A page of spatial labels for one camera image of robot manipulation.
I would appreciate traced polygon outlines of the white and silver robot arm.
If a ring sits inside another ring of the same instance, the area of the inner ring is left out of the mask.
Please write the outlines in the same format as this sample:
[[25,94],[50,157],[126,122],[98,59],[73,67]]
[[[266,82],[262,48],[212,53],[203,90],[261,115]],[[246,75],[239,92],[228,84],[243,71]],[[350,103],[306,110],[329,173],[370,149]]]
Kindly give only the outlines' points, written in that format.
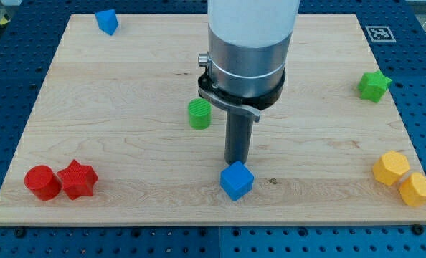
[[300,0],[209,0],[199,95],[252,121],[280,97]]

